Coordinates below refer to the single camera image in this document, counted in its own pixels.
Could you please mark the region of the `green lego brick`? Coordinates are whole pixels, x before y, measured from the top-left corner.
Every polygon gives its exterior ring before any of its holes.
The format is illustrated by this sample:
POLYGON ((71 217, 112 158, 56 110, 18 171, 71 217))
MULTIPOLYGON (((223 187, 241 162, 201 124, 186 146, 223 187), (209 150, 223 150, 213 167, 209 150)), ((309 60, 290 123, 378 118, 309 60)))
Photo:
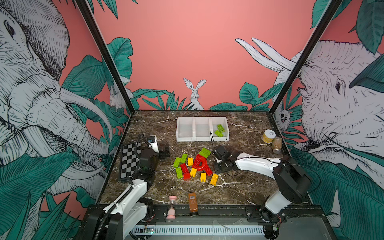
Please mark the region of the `green lego brick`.
POLYGON ((225 129, 222 125, 217 125, 217 128, 218 130, 221 132, 221 133, 224 133, 225 132, 225 129))
POLYGON ((175 159, 175 161, 173 163, 173 167, 174 168, 179 168, 180 164, 181 164, 181 158, 180 157, 176 157, 176 159, 175 159))
POLYGON ((217 137, 223 137, 223 136, 224 136, 223 133, 220 132, 219 130, 216 130, 216 131, 215 131, 215 135, 216 135, 217 137))
POLYGON ((187 161, 187 158, 188 158, 188 154, 183 154, 181 157, 180 163, 184 164, 187 161))
POLYGON ((176 168, 176 174, 177 174, 178 179, 180 179, 180 180, 183 179, 183 171, 182 171, 181 167, 176 168))

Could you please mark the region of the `red arch lego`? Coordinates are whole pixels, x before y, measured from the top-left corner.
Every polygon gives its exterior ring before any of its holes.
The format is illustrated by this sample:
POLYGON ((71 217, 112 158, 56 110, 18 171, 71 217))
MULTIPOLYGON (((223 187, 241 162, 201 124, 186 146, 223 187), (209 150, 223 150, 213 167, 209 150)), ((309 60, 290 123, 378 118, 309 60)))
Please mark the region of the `red arch lego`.
POLYGON ((207 158, 201 156, 200 154, 197 154, 193 168, 196 169, 197 171, 203 171, 207 165, 207 158))

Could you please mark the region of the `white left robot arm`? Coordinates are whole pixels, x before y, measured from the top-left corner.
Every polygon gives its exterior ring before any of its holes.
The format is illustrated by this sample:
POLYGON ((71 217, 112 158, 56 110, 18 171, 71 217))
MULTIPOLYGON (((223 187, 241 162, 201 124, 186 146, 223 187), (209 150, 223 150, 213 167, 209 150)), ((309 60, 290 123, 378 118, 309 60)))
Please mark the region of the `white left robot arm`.
POLYGON ((143 196, 155 180, 159 160, 169 155, 169 149, 159 150, 156 136, 123 146, 120 179, 129 186, 111 204, 90 212, 79 238, 124 240, 140 221, 149 221, 153 202, 143 196))

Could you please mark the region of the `white bin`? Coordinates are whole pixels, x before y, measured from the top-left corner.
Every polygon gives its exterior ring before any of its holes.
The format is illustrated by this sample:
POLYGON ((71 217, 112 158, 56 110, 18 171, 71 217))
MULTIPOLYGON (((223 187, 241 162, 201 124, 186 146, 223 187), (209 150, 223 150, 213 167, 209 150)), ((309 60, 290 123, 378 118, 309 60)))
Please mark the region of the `white bin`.
POLYGON ((211 137, 210 117, 195 117, 195 141, 208 142, 211 137))
POLYGON ((214 141, 228 142, 230 131, 226 117, 211 117, 214 141))
POLYGON ((178 117, 177 119, 177 142, 193 142, 194 135, 194 117, 178 117))

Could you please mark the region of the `white right bin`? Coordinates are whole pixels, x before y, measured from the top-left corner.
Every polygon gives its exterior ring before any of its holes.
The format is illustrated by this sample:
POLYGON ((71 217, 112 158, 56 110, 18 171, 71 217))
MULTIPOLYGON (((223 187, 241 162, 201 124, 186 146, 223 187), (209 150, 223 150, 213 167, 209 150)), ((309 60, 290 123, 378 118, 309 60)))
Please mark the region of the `white right bin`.
POLYGON ((228 142, 230 131, 226 117, 211 117, 214 141, 228 142))

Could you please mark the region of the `yellow lego small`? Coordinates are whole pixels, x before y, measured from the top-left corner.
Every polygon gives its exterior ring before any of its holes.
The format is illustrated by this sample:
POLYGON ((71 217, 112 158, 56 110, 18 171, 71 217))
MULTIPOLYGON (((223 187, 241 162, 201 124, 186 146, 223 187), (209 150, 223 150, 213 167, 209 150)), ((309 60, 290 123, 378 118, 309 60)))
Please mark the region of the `yellow lego small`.
POLYGON ((193 158, 188 158, 188 166, 193 166, 194 164, 194 159, 193 158))
POLYGON ((207 174, 206 173, 201 173, 200 175, 200 181, 202 183, 205 183, 207 181, 207 174))

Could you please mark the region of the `white middle bin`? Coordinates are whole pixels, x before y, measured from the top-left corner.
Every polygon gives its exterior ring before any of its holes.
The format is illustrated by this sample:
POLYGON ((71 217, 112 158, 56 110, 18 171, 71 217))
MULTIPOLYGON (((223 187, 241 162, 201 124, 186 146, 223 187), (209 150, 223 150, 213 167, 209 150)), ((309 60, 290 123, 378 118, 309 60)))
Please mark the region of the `white middle bin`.
POLYGON ((211 137, 210 117, 195 117, 195 141, 208 142, 211 137))

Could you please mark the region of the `red lego brick long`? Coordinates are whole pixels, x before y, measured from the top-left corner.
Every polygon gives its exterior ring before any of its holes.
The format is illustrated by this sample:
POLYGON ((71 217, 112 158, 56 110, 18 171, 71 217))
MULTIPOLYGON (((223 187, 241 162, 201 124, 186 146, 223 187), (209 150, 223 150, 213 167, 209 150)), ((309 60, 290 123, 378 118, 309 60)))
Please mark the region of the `red lego brick long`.
POLYGON ((213 175, 213 172, 212 172, 211 168, 209 167, 209 165, 206 165, 204 167, 204 171, 207 174, 207 176, 212 176, 213 175))

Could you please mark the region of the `white perforated rail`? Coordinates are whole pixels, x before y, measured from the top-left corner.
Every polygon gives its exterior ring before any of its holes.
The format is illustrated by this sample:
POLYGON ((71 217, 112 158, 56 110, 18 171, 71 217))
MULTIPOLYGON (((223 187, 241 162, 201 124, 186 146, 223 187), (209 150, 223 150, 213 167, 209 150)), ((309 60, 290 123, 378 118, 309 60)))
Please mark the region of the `white perforated rail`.
POLYGON ((149 225, 135 226, 132 230, 136 236, 264 236, 262 226, 212 226, 212 225, 149 225))

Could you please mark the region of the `yellow lego long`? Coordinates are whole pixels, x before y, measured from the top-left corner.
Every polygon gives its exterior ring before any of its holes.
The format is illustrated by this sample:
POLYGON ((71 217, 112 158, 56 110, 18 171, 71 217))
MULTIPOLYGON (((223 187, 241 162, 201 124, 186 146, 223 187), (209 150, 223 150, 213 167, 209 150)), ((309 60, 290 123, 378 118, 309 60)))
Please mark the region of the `yellow lego long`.
POLYGON ((216 186, 217 182, 218 182, 218 179, 219 179, 219 175, 213 174, 212 178, 211 178, 211 181, 210 181, 210 184, 213 185, 213 186, 216 186))

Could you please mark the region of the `brown spice jar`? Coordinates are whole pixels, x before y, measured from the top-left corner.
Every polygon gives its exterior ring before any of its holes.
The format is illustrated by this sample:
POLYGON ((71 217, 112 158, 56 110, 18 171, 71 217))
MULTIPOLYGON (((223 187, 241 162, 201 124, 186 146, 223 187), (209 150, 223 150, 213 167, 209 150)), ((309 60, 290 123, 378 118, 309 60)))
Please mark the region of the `brown spice jar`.
POLYGON ((280 137, 275 137, 272 142, 272 150, 274 154, 281 154, 282 153, 282 145, 283 145, 283 139, 280 137))

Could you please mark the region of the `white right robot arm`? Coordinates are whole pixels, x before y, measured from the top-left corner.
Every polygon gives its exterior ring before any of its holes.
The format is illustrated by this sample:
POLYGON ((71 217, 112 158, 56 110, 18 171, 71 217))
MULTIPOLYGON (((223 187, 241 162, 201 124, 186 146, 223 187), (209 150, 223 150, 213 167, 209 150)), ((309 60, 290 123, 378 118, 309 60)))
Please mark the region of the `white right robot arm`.
POLYGON ((278 190, 262 205, 263 218, 270 221, 290 204, 301 204, 312 185, 312 178, 290 156, 264 158, 234 151, 230 153, 219 145, 213 150, 216 158, 215 171, 227 173, 232 170, 254 172, 275 180, 278 190))

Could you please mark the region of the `brown orange bottle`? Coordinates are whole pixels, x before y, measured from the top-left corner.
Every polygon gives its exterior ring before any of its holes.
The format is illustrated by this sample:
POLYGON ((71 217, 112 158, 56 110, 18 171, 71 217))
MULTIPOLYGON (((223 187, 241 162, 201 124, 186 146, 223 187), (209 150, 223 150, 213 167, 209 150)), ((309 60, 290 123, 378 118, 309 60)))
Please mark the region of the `brown orange bottle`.
POLYGON ((196 193, 189 193, 188 194, 188 200, 189 200, 190 216, 191 217, 197 216, 199 214, 199 212, 198 212, 196 193))

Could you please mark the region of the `yellow lego small bottom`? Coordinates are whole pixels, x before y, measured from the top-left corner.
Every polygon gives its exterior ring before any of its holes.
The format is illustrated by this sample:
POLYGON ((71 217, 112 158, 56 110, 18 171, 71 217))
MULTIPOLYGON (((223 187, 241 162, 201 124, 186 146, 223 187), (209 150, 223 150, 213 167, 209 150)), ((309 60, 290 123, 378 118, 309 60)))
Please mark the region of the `yellow lego small bottom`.
POLYGON ((200 175, 200 181, 202 183, 205 183, 207 181, 207 174, 206 173, 201 173, 200 175))

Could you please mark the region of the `red lego stack left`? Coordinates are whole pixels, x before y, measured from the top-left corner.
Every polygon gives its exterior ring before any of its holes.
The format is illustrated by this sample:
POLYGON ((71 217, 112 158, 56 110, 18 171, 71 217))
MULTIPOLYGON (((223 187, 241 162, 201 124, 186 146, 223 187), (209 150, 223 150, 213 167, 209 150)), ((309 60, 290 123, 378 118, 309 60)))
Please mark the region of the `red lego stack left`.
POLYGON ((186 164, 181 164, 180 165, 180 168, 182 170, 182 174, 183 174, 183 179, 185 181, 188 181, 191 179, 191 174, 190 174, 190 171, 188 170, 187 168, 187 165, 186 164))

